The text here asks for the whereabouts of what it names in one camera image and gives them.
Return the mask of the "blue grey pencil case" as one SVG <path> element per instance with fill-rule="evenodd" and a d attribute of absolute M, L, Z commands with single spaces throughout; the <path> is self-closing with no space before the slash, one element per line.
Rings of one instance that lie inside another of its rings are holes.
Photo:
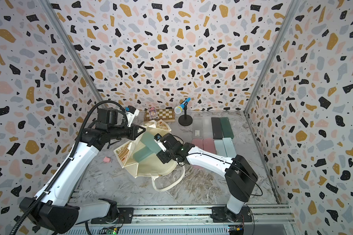
<path fill-rule="evenodd" d="M 154 135 L 150 132 L 145 132 L 142 134 L 141 143 L 143 143 L 152 153 L 157 154 L 162 149 L 159 147 L 154 139 Z"/>

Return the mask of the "cream floral canvas tote bag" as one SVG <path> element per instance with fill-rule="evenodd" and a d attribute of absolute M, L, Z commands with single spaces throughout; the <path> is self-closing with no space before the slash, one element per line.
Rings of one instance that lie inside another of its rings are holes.
<path fill-rule="evenodd" d="M 171 133 L 170 126 L 163 120 L 155 121 L 151 120 L 146 122 L 142 127 L 146 128 L 146 132 L 150 132 L 152 135 L 159 133 L 164 136 L 167 133 Z M 156 154 L 150 155 L 140 163 L 133 159 L 134 152 L 145 147 L 141 143 L 141 138 L 138 137 L 135 141 L 128 141 L 114 150 L 114 154 L 120 164 L 120 166 L 128 171 L 134 178 L 137 177 L 151 177 L 153 188 L 157 192 L 165 192 L 172 189 L 174 186 L 179 184 L 185 176 L 185 167 L 182 168 L 181 176 L 172 184 L 165 188 L 157 188 L 155 180 L 160 176 L 170 174 L 177 166 L 177 162 L 170 161 L 169 163 L 163 164 L 157 157 Z"/>

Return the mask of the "grey barcoded pencil case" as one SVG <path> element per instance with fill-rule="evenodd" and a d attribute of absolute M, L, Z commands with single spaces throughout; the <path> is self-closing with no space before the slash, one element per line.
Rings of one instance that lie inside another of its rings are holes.
<path fill-rule="evenodd" d="M 203 139 L 204 129 L 203 129 L 203 118 L 195 117 L 192 123 L 192 138 L 193 139 Z"/>

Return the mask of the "pink pencil case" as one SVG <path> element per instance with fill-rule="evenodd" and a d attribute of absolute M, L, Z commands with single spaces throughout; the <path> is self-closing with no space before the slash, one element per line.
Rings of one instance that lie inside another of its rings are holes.
<path fill-rule="evenodd" d="M 194 144 L 196 147 L 203 149 L 204 148 L 204 143 L 203 143 L 203 139 L 193 139 L 192 140 L 192 144 Z M 192 165 L 193 168 L 195 169 L 202 169 L 202 167 L 198 166 L 198 165 Z"/>
<path fill-rule="evenodd" d="M 212 138 L 203 139 L 203 150 L 209 153 L 216 154 L 215 143 Z"/>

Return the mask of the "translucent white pencil case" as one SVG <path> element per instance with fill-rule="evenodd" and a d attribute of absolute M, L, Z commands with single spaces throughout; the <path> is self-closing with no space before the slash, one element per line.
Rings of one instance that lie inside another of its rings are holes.
<path fill-rule="evenodd" d="M 203 132 L 204 139 L 213 139 L 212 121 L 209 116 L 203 117 Z"/>

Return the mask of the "light teal pencil case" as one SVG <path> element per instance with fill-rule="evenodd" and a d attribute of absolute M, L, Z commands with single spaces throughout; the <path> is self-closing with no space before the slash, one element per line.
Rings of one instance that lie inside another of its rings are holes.
<path fill-rule="evenodd" d="M 223 140 L 227 157 L 235 158 L 237 154 L 236 154 L 236 150 L 235 150 L 232 138 L 228 137 L 228 138 L 223 138 L 222 140 Z"/>
<path fill-rule="evenodd" d="M 226 149 L 223 140 L 214 140 L 216 154 L 222 157 L 227 157 Z"/>

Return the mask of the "black pencil case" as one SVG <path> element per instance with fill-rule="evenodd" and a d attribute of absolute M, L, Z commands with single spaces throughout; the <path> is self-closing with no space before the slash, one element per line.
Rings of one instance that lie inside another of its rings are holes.
<path fill-rule="evenodd" d="M 220 118 L 219 117 L 212 117 L 211 124 L 212 124 L 213 138 L 215 140 L 222 139 L 223 138 L 223 131 L 222 131 L 222 125 L 221 125 Z"/>

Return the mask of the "dark green pencil case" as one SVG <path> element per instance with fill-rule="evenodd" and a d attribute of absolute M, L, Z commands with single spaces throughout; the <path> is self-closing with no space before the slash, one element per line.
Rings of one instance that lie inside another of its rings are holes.
<path fill-rule="evenodd" d="M 221 128 L 222 128 L 222 133 L 224 138 L 234 138 L 234 134 L 231 128 L 231 124 L 229 122 L 228 117 L 222 117 L 220 118 L 221 122 Z"/>

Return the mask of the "teal green pencil case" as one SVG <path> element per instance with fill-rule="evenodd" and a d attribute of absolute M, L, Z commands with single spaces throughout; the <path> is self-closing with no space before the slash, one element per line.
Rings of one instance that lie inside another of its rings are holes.
<path fill-rule="evenodd" d="M 133 159 L 140 163 L 144 159 L 148 158 L 150 155 L 154 154 L 154 152 L 148 147 L 144 147 L 133 154 Z"/>

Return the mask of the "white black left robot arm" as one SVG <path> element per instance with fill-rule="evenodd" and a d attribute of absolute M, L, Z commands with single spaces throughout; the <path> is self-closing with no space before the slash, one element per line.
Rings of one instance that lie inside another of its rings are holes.
<path fill-rule="evenodd" d="M 119 220 L 117 202 L 110 199 L 99 199 L 85 205 L 70 205 L 68 202 L 78 181 L 92 160 L 105 145 L 112 140 L 136 140 L 145 132 L 145 128 L 133 124 L 139 111 L 133 106 L 126 108 L 99 108 L 94 106 L 88 116 L 98 112 L 97 119 L 88 124 L 85 118 L 73 148 L 49 182 L 30 198 L 25 197 L 20 203 L 23 216 L 16 223 L 28 218 L 33 224 L 64 234 L 76 224 L 102 218 L 105 222 Z"/>

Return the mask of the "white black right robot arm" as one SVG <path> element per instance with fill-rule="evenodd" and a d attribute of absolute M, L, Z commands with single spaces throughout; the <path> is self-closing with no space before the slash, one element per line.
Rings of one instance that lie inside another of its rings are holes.
<path fill-rule="evenodd" d="M 213 213 L 218 221 L 236 222 L 241 218 L 242 207 L 249 201 L 257 185 L 258 176 L 243 156 L 234 158 L 219 156 L 200 149 L 192 143 L 182 144 L 174 135 L 154 136 L 155 143 L 161 148 L 156 154 L 166 164 L 173 160 L 180 166 L 197 165 L 210 170 L 226 180 L 230 197 L 224 207 L 224 216 Z"/>

